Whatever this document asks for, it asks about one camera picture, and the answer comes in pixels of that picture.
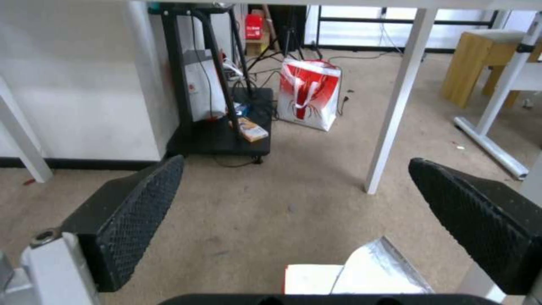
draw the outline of cart wheel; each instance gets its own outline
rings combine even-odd
[[[254,164],[262,164],[263,163],[262,156],[253,156],[252,160],[254,160],[254,162],[253,162]]]

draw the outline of white paper bag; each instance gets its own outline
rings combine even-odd
[[[226,115],[226,100],[209,50],[189,50],[183,55],[192,121],[221,118]]]
[[[319,60],[285,59],[280,77],[279,118],[329,131],[337,117],[340,69]]]

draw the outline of wooden chair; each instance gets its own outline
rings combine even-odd
[[[442,97],[465,108],[478,77],[486,66],[492,66],[493,70],[482,94],[487,96],[493,94],[502,71],[514,55],[524,35],[525,33],[515,30],[465,31],[461,35],[442,84]],[[529,61],[537,61],[540,52],[542,52],[542,44],[538,43]],[[512,107],[519,92],[510,92],[505,101],[507,107]]]

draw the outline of white table leg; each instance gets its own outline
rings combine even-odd
[[[437,9],[418,9],[416,12],[414,24],[406,43],[401,67],[393,86],[390,104],[386,110],[384,123],[380,130],[369,174],[365,180],[365,190],[369,194],[376,193],[378,188],[380,177],[390,155],[393,139],[395,139],[395,134],[397,133],[410,91],[418,73],[425,44],[431,33],[436,14]]]
[[[525,34],[522,44],[534,46],[542,31],[542,14],[537,13],[534,17],[530,29]],[[478,125],[473,127],[469,121],[463,117],[454,118],[455,124],[467,133],[474,141],[482,146],[488,153],[497,159],[506,169],[508,169],[517,179],[522,180],[528,174],[528,169],[519,163],[514,157],[502,150],[498,145],[487,137],[489,128],[495,121],[497,114],[502,108],[510,90],[514,89],[514,81],[525,66],[530,52],[516,52],[510,63],[504,69],[495,87],[495,93],[491,96],[489,104],[486,107]]]
[[[470,266],[463,281],[459,284],[457,293],[480,296],[496,303],[502,302],[506,297],[506,294],[476,263],[472,263]]]
[[[1,78],[0,82],[0,85],[4,84],[3,79]],[[4,95],[10,94],[7,92],[6,86],[2,87]],[[0,131],[4,130],[4,133],[8,138],[7,140],[9,140],[13,147],[19,151],[19,158],[21,158],[34,179],[37,182],[46,182],[53,176],[53,173],[4,98],[5,96],[0,94]]]

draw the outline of beige carpet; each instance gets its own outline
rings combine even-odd
[[[401,60],[397,55],[334,60],[344,69],[343,94],[350,100],[328,133],[275,122],[272,152],[259,166],[229,169],[209,157],[189,157],[151,246],[132,279],[119,292],[102,295],[105,303],[156,304],[187,293],[280,293],[287,264],[340,264],[382,235],[437,292],[453,292],[472,261],[411,182],[409,160],[425,157],[514,188],[519,183],[451,123],[458,114],[477,118],[487,98],[477,88],[466,110],[440,98],[450,58],[432,54],[422,63],[375,196],[361,185]],[[267,60],[254,71],[278,64]],[[269,86],[277,89],[276,76]],[[542,143],[542,105],[525,110],[520,104],[502,111],[491,136],[530,166]],[[22,186],[30,178],[26,170],[0,169],[0,248],[17,263],[34,232],[58,225],[102,183],[128,173],[57,170],[48,183]]]

